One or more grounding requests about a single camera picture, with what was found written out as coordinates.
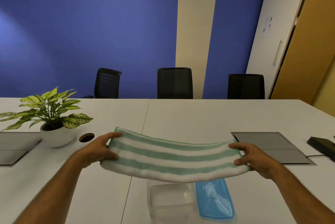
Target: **cord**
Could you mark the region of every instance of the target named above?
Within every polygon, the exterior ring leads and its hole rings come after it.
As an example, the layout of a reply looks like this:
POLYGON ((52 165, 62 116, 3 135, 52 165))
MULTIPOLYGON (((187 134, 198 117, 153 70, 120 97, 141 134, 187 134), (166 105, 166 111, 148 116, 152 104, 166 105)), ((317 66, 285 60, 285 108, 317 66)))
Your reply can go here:
POLYGON ((308 155, 308 156, 306 156, 306 158, 309 158, 309 157, 317 157, 317 156, 327 156, 327 155, 326 155, 326 154, 308 155))

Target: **mesh backrest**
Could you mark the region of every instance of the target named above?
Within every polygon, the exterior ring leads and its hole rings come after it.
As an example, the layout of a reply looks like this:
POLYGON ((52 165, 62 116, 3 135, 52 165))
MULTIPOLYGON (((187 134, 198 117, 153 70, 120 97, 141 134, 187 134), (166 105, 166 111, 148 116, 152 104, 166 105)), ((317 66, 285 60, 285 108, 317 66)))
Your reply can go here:
POLYGON ((190 68, 161 68, 157 72, 158 99, 193 99, 190 68))
POLYGON ((228 99, 265 99, 263 75, 229 74, 228 99))
POLYGON ((95 81, 94 96, 97 99, 117 99, 119 81, 122 72, 113 69, 98 69, 95 81))

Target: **paper notice on door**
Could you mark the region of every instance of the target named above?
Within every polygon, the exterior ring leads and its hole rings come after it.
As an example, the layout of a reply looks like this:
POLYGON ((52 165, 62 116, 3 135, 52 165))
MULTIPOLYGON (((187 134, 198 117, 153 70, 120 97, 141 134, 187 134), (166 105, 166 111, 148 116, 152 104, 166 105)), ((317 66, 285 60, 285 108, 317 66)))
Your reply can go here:
POLYGON ((263 27, 263 37, 264 38, 267 38, 270 36, 272 25, 273 25, 273 16, 267 16, 264 22, 264 27, 263 27))

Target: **conference table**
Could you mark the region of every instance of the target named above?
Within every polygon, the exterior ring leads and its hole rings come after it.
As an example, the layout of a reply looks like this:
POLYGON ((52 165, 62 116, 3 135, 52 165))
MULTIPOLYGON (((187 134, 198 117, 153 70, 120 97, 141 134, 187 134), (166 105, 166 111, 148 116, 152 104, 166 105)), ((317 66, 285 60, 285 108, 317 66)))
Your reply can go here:
MULTIPOLYGON (((307 144, 311 136, 335 142, 335 118, 300 100, 81 99, 78 105, 94 119, 76 130, 95 136, 122 127, 156 138, 188 143, 232 140, 231 132, 280 132, 305 155, 320 154, 307 144)), ((0 98, 0 113, 17 112, 19 99, 0 98)), ((11 121, 1 122, 0 130, 11 121)), ((24 124, 17 131, 28 130, 24 124)), ((66 159, 85 146, 74 140, 60 148, 43 141, 13 167, 0 167, 0 223, 11 223, 52 178, 66 159)), ((326 206, 335 211, 335 163, 287 168, 326 206)), ((295 223, 277 187, 256 172, 226 178, 238 223, 295 223)), ((146 180, 106 171, 94 163, 78 180, 67 224, 151 223, 146 180)), ((201 223, 189 219, 190 223, 201 223)))

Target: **blue lid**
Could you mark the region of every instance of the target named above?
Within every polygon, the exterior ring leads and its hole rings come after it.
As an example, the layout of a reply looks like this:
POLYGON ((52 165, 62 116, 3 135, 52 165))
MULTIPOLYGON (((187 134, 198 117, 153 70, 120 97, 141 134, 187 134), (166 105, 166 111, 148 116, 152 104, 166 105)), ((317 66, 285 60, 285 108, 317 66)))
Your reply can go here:
POLYGON ((195 183, 199 214, 216 221, 232 219, 234 206, 224 179, 195 183))

